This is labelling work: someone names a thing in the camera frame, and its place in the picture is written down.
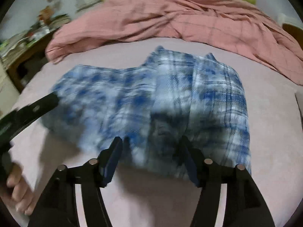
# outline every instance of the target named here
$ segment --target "mattress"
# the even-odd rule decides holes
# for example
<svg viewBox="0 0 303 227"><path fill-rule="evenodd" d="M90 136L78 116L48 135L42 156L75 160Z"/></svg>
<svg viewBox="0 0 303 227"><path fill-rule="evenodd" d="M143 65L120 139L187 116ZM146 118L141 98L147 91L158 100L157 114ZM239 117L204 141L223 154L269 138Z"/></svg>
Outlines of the mattress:
<svg viewBox="0 0 303 227"><path fill-rule="evenodd" d="M276 226L283 226L303 198L303 132L295 98L301 87L257 62L206 44L173 38L111 44L71 54L58 65L47 63L26 86L15 107L48 94L52 85L75 65L135 67L158 45L199 56L212 52L218 61L238 72L247 100L252 177ZM50 134L39 120L12 143L12 158L23 165L37 196L58 165L79 166L97 156L83 153ZM76 192L80 224L86 226L79 186ZM191 182L118 166L113 181L101 192L113 226L185 227L190 226L200 189ZM225 201L226 185L222 187L216 227L222 226Z"/></svg>

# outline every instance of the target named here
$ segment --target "blanket fold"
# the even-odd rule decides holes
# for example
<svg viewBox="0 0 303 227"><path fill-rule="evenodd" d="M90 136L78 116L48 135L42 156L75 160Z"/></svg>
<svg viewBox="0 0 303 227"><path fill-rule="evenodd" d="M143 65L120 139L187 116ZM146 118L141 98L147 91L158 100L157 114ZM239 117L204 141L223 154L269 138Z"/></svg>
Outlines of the blanket fold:
<svg viewBox="0 0 303 227"><path fill-rule="evenodd" d="M60 102L42 123L83 150L99 152L120 136L128 140L123 163L187 178L174 158L186 135L217 163L251 169L243 86L236 71L212 54L159 46L140 67L78 65L52 91Z"/></svg>
<svg viewBox="0 0 303 227"><path fill-rule="evenodd" d="M46 48L49 61L112 40L173 37L222 48L303 85L297 41L254 5L241 0L107 0L63 26Z"/></svg>

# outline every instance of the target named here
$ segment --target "wall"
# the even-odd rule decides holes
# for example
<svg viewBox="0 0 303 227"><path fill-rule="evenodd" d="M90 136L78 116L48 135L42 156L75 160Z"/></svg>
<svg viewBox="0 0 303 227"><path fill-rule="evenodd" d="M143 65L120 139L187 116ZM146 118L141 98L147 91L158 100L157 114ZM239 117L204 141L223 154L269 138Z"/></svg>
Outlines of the wall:
<svg viewBox="0 0 303 227"><path fill-rule="evenodd" d="M67 13L74 19L76 13L76 0L61 0L62 8L59 13ZM15 0L8 10L4 20L0 23L0 40L29 29L36 21L39 11L49 3L46 0Z"/></svg>

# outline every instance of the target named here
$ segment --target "plaid shirt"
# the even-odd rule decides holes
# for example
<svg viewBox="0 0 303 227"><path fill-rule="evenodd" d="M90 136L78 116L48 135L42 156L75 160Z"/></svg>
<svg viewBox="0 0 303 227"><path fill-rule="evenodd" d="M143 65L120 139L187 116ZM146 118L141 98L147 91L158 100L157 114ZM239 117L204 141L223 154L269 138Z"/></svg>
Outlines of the plaid shirt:
<svg viewBox="0 0 303 227"><path fill-rule="evenodd" d="M122 162L166 176L186 178L173 159L186 135L217 163L250 171L244 89L231 67L212 54L197 57L159 46L140 67L78 65L53 87L57 108L42 117L55 134L83 150L128 138Z"/></svg>

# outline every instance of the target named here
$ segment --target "pink bed sheet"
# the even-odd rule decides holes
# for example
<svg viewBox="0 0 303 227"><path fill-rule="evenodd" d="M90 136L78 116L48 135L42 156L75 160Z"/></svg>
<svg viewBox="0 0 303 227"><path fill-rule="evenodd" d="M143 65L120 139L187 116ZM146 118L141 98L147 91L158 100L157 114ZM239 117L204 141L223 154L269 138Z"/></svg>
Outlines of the pink bed sheet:
<svg viewBox="0 0 303 227"><path fill-rule="evenodd" d="M107 0L55 33L46 55L58 63L69 54L111 40L151 37L206 43L257 61L303 85L303 51L297 41L241 0Z"/></svg>

